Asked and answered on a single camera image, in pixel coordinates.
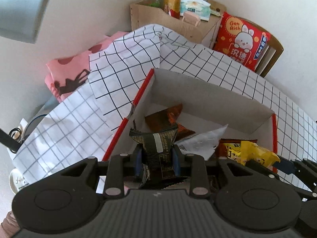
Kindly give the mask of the black snack packet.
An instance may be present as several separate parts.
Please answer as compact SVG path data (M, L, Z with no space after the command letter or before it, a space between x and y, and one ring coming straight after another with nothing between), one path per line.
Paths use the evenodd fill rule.
M157 133L130 129L129 136L142 145L142 181L140 189L163 190L182 183L173 168L172 146L177 136L177 125Z

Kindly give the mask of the white snack bag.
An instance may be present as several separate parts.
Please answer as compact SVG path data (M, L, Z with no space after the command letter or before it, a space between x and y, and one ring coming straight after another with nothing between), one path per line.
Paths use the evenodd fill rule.
M204 132L175 142L182 154L200 155L208 160L218 147L219 141L224 135L228 125L216 130Z

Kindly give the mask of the yellow small snack packet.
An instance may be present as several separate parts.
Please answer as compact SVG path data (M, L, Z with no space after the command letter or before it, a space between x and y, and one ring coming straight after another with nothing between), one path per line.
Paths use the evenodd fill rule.
M281 159L277 154L266 148L260 147L251 141L241 142L240 157L242 165L254 160L266 168L272 167L276 162L281 162Z

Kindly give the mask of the orange brown snack bag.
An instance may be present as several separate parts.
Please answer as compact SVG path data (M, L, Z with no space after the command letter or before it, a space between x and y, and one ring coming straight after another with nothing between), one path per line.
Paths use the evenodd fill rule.
M167 109L146 116L145 122L148 125L149 129L154 133L167 130L168 128L177 125L178 130L175 141L179 141L195 134L195 131L188 129L177 122L182 109L182 104L169 107Z

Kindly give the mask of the red yellow snack bag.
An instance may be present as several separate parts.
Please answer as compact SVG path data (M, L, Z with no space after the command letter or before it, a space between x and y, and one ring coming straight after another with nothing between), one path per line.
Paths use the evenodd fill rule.
M241 140L241 139L220 139L215 154L217 157L227 157L237 163L241 163L241 142L250 141L257 143L257 139Z

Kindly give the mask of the red white cardboard box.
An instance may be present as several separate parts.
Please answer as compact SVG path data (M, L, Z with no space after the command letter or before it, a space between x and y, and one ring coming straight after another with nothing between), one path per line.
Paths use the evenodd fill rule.
M260 147L277 152L276 114L267 106L185 74L151 69L103 160L122 153L131 154L138 142L130 137L130 130L149 133L146 116L180 104L183 108L175 122L195 134L225 126L224 139L256 140Z

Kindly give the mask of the white black grid tablecloth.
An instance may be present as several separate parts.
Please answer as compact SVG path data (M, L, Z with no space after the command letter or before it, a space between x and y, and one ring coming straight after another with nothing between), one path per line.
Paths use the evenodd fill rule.
M88 156L102 159L153 69L175 71L257 100L277 114L278 153L316 160L316 123L292 100L237 60L166 27L137 29L92 54L89 62L88 82L44 117L12 159L30 183Z

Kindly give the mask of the pink patterned cloth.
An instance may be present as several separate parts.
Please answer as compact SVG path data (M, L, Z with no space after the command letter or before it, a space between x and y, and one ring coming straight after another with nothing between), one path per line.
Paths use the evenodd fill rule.
M124 34L125 32L119 31L112 36L105 36L98 44L78 55L54 59L46 63L49 74L45 77L45 83L56 100L64 101L85 83L90 73L89 55L106 49L113 40Z

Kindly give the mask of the wooden chair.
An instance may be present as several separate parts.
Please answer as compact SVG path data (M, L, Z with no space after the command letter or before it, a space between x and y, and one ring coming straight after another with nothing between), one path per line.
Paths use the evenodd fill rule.
M258 27L259 29L263 31L267 31L266 29L262 28L261 26L247 19L244 19L244 18L241 18L241 19L255 25L256 27ZM270 40L268 41L266 47L264 48L264 50L262 51L262 54L260 55L260 58L257 61L257 65L254 72L260 75L261 77L265 77L267 73L270 71L270 69L273 67L273 65L276 63L278 58L281 56L283 51L284 49L281 43L271 34Z

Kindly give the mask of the red rabbit cushion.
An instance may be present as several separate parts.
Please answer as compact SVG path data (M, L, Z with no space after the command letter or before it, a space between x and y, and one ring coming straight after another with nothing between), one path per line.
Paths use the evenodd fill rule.
M270 38L269 32L224 12L213 50L254 71Z

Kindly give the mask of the wooden side cabinet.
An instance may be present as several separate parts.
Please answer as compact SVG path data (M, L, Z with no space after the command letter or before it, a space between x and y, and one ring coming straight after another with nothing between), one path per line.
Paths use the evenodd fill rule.
M191 42L212 48L217 38L221 18L227 8L214 0L208 0L208 3L220 15L215 16L211 14L208 22L201 20L200 25L197 27L183 22L182 17L176 19L169 16L161 8L144 5L143 1L132 3L130 5L131 28L132 30L136 30L145 25L159 24L179 33Z

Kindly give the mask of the pink small object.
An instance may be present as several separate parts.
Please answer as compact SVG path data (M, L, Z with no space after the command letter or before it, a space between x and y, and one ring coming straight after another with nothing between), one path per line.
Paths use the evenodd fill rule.
M183 13L182 21L185 23L191 24L195 27L199 26L201 23L200 17L191 11L185 11Z

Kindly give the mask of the tissue box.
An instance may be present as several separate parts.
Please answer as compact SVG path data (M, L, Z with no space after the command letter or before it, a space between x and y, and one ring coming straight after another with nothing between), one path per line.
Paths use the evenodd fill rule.
M201 20L208 22L211 15L211 4L204 0L180 0L180 16L183 16L186 11L192 12Z

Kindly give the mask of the orange drink bottle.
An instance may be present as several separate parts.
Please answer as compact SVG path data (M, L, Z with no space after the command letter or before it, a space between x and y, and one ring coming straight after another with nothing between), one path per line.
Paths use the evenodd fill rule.
M164 12L180 19L180 0L164 0Z

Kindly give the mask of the metal lamp shade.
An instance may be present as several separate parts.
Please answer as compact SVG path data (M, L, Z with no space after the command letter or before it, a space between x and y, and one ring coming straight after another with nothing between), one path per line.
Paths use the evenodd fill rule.
M1 0L1 36L36 42L49 0Z

